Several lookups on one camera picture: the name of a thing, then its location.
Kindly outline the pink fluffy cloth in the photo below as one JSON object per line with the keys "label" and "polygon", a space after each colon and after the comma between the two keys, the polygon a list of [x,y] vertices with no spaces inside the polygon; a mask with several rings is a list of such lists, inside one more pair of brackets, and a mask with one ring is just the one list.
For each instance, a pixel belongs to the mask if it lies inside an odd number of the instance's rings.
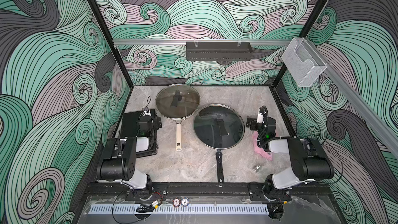
{"label": "pink fluffy cloth", "polygon": [[254,145],[254,152],[261,155],[263,158],[272,161],[273,156],[270,152],[265,151],[263,148],[258,147],[257,145],[257,138],[258,138],[258,133],[257,131],[254,131],[252,134],[252,139],[253,139],[253,145]]}

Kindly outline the small glass pot lid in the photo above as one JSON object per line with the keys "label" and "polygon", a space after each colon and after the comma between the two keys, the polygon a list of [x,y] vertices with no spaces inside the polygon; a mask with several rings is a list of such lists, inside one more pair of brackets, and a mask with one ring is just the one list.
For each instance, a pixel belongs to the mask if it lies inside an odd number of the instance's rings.
{"label": "small glass pot lid", "polygon": [[155,98],[158,112],[168,119],[185,119],[200,107],[201,97],[190,85],[175,84],[163,88]]}

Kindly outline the large glass pot lid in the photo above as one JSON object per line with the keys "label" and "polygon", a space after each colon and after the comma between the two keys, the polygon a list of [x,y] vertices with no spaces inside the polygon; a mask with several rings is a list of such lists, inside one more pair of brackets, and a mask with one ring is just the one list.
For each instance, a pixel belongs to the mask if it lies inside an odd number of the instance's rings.
{"label": "large glass pot lid", "polygon": [[193,128],[202,143],[221,150],[236,146],[245,134],[240,114],[222,104],[210,104],[200,109],[194,118]]}

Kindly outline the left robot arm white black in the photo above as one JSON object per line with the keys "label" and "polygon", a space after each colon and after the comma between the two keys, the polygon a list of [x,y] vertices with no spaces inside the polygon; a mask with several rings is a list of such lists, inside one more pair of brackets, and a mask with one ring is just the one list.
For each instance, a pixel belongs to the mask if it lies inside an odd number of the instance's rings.
{"label": "left robot arm white black", "polygon": [[106,142],[97,166],[97,182],[120,183],[132,191],[152,194],[149,174],[136,168],[137,158],[156,155],[157,131],[162,128],[160,117],[144,116],[137,120],[137,134]]}

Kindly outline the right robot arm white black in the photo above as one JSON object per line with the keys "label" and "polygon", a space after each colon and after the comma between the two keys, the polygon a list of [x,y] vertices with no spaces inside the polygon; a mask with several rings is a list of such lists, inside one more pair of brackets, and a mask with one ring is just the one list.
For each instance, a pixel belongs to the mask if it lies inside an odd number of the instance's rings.
{"label": "right robot arm white black", "polygon": [[288,154],[290,166],[269,175],[263,186],[266,194],[273,194],[302,183],[311,183],[334,177],[334,168],[317,139],[276,136],[276,120],[264,117],[247,117],[246,127],[256,131],[255,148],[261,153]]}

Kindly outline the black flat case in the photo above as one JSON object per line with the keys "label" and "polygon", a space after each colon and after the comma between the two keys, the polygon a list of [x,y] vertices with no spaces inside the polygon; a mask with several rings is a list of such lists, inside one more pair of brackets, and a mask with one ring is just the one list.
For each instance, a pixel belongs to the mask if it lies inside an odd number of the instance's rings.
{"label": "black flat case", "polygon": [[[120,131],[120,138],[134,138],[137,137],[138,132],[138,120],[141,117],[142,111],[125,113],[122,118],[122,126]],[[136,157],[143,158],[154,156],[158,153],[158,144],[157,144],[157,131],[154,136],[151,137],[138,137],[138,138],[148,138],[149,144],[148,148],[143,151],[138,151]]]}

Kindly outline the small metal knob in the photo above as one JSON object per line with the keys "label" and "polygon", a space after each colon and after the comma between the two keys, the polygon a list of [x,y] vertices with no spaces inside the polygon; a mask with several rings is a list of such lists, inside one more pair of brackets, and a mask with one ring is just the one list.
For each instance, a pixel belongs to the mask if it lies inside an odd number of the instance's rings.
{"label": "small metal knob", "polygon": [[260,171],[260,169],[261,169],[261,165],[260,165],[260,164],[254,166],[254,167],[252,168],[252,170],[253,170],[254,173],[258,173],[258,172]]}

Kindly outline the clear mesh wall bin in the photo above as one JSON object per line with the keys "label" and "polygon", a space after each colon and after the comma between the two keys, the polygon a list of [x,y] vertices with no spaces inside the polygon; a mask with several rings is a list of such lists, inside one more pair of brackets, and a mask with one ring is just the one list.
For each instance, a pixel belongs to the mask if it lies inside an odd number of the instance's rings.
{"label": "clear mesh wall bin", "polygon": [[303,37],[291,40],[282,60],[300,88],[310,87],[327,68],[326,61],[315,44]]}

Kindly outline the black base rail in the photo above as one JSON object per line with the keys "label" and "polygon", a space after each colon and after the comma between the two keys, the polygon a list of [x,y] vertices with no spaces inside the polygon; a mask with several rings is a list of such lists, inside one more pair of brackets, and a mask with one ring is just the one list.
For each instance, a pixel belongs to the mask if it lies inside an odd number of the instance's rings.
{"label": "black base rail", "polygon": [[264,183],[153,183],[149,189],[131,190],[119,183],[89,183],[84,196],[127,196],[129,200],[149,197],[172,200],[177,197],[238,197],[250,201],[284,202],[293,196],[329,195],[329,186],[318,183],[301,184],[291,189],[265,192]]}

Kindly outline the black wall shelf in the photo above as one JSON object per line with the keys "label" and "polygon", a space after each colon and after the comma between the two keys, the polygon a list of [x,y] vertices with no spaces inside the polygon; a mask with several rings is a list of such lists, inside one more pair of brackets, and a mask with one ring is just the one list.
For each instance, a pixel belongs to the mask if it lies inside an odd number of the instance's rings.
{"label": "black wall shelf", "polygon": [[253,49],[249,42],[240,44],[230,42],[187,42],[186,58],[188,61],[250,61]]}

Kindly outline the aluminium wall rail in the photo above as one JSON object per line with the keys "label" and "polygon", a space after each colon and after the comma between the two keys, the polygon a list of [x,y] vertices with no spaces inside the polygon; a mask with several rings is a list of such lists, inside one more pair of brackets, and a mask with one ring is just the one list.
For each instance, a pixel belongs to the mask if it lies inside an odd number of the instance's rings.
{"label": "aluminium wall rail", "polygon": [[114,39],[114,45],[185,45],[187,42],[230,42],[240,44],[242,42],[249,42],[254,46],[286,46],[289,45],[292,39]]}

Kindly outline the aluminium side rail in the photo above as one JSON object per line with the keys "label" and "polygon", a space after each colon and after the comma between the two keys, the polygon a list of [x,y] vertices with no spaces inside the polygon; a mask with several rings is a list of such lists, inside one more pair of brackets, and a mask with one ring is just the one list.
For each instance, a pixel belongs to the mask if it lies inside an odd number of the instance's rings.
{"label": "aluminium side rail", "polygon": [[311,56],[326,66],[325,72],[383,141],[398,153],[398,107],[387,104],[398,97],[398,73],[391,65],[377,65],[372,51],[344,53],[324,43],[315,46],[305,40]]}

